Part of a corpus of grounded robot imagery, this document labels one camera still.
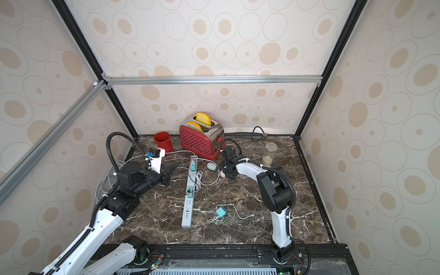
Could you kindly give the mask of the green earbud case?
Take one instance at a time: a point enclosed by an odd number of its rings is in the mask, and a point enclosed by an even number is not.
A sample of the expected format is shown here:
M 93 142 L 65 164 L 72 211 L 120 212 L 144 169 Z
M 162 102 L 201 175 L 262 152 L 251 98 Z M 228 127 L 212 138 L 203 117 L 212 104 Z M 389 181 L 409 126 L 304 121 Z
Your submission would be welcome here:
M 217 165 L 216 165 L 215 163 L 213 163 L 213 162 L 208 162 L 208 163 L 207 163 L 207 168 L 208 168 L 210 171 L 216 171 L 216 170 L 217 170 Z

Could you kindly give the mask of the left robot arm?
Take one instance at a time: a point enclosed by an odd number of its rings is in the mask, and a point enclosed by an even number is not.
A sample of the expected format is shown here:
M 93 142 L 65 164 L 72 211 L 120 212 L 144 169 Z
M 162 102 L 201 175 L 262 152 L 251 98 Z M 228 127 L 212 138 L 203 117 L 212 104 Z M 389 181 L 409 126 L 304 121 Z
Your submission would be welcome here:
M 168 186 L 176 170 L 176 165 L 169 165 L 165 170 L 161 168 L 162 158 L 167 152 L 161 147 L 152 152 L 142 153 L 144 163 L 131 161 L 120 167 L 111 150 L 114 136 L 121 136 L 133 145 L 136 144 L 131 137 L 122 132 L 113 132 L 108 135 L 106 149 L 115 169 L 116 182 L 111 190 L 98 201 L 92 212 L 90 223 L 82 233 L 46 266 L 41 274 L 111 275 L 135 260 L 138 260 L 141 265 L 148 260 L 149 251 L 144 241 L 137 237 L 130 237 L 106 256 L 93 264 L 89 263 L 104 241 L 137 208 L 141 196 L 156 185 Z

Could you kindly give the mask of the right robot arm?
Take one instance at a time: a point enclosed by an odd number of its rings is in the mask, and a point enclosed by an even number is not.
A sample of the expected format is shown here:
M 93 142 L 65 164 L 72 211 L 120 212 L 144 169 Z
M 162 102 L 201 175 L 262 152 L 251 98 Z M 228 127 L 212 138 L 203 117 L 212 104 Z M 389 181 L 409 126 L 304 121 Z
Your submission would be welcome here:
M 285 171 L 281 167 L 269 167 L 247 158 L 241 147 L 231 138 L 220 143 L 222 162 L 220 170 L 229 179 L 238 175 L 257 182 L 264 205 L 272 216 L 272 254 L 278 263 L 287 262 L 295 251 L 295 245 L 301 244 L 311 263 L 311 256 L 304 241 L 293 237 L 291 230 L 291 212 L 296 205 L 296 192 Z

